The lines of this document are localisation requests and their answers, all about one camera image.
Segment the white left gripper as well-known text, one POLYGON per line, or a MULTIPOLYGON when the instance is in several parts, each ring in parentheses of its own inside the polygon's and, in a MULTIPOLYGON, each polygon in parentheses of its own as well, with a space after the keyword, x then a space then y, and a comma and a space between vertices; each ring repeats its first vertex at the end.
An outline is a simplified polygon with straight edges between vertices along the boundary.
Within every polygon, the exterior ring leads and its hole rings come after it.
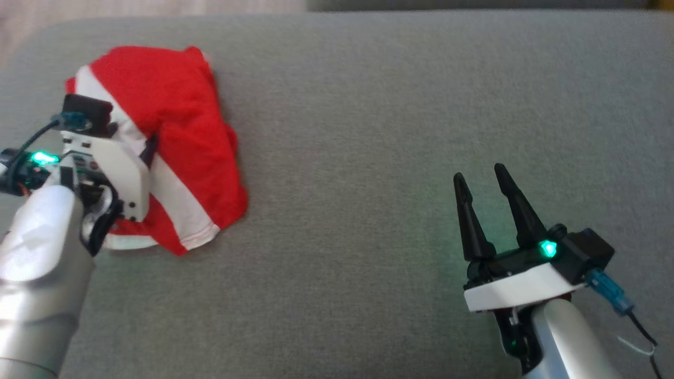
POLYGON ((150 170, 158 147, 158 134, 145 140, 140 158, 132 149, 113 138, 84 136, 62 131, 64 153, 84 156, 84 172, 103 175, 118 199, 123 202, 122 215, 141 222, 149 210, 150 170))

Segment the red shorts with white stripe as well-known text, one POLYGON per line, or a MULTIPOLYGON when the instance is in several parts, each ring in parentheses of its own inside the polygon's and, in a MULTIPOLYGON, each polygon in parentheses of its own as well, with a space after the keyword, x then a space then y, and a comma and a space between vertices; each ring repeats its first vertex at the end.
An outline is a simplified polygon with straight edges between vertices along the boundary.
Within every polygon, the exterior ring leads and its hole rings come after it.
POLYGON ((222 117, 216 79, 199 48, 116 46, 80 67, 65 91, 111 103, 116 137, 135 153, 158 136, 148 214, 141 222, 118 220, 107 249, 159 245, 183 256, 246 213, 236 132, 222 117))

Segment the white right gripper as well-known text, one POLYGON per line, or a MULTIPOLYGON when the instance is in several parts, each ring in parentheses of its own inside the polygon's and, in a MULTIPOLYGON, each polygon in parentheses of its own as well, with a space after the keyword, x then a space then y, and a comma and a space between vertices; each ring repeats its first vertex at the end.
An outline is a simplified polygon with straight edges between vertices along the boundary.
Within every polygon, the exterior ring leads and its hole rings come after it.
POLYGON ((527 306, 572 293, 553 261, 561 254, 530 202, 502 163, 494 166, 499 189, 507 198, 516 226, 518 248, 501 254, 489 242, 473 208, 462 173, 453 176, 463 256, 469 262, 464 299, 470 312, 492 312, 527 306))

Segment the yellow and grey sofa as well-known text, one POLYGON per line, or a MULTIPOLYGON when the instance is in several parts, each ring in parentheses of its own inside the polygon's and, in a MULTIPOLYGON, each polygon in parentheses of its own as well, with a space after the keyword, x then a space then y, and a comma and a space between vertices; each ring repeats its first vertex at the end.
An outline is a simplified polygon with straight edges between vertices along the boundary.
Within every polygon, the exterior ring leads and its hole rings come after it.
POLYGON ((516 247, 493 167, 546 226, 592 228, 674 379, 674 14, 452 11, 95 19, 0 69, 0 148, 118 45, 197 46, 250 207, 183 257, 105 252, 66 379, 518 377, 465 307, 453 175, 516 247))

